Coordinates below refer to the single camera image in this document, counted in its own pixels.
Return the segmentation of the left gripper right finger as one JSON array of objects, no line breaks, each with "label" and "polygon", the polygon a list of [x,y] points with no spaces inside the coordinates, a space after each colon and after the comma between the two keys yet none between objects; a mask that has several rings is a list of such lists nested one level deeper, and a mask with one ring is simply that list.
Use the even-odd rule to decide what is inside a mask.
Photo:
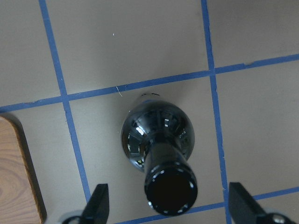
[{"label": "left gripper right finger", "polygon": [[292,220],[277,212],[266,212],[239,182],[229,183],[229,213],[236,224],[291,224]]}]

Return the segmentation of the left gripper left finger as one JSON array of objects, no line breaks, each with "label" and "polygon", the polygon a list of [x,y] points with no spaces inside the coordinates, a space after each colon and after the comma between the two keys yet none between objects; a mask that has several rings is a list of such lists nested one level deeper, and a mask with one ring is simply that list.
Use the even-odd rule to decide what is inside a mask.
[{"label": "left gripper left finger", "polygon": [[109,216],[108,184],[98,184],[81,214],[82,224],[106,224]]}]

